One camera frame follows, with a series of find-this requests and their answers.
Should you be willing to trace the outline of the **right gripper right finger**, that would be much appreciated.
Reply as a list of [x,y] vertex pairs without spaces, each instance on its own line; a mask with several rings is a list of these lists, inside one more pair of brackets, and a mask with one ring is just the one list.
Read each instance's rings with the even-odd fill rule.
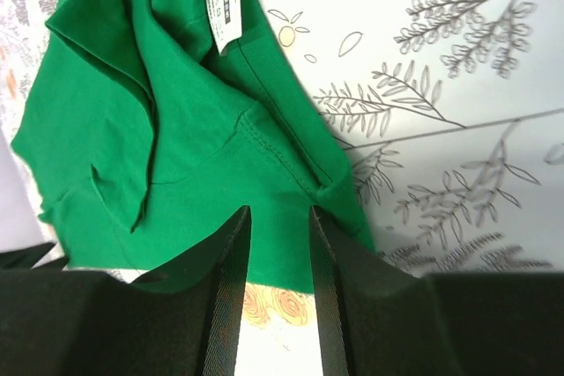
[[563,276],[411,276],[309,212],[326,375],[560,375]]

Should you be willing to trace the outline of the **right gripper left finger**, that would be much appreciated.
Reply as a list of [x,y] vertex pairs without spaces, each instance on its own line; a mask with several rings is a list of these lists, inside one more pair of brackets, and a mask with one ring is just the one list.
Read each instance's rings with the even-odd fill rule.
[[2,374],[233,374],[250,241],[243,206],[129,283],[47,261],[49,242],[3,252]]

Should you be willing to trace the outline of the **green t-shirt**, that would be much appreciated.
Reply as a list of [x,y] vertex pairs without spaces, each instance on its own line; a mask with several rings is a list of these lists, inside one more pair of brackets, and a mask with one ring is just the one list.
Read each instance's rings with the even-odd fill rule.
[[205,0],[60,0],[12,149],[73,268],[150,270],[251,209],[248,280],[313,290],[308,218],[373,244],[350,162],[258,0],[220,54]]

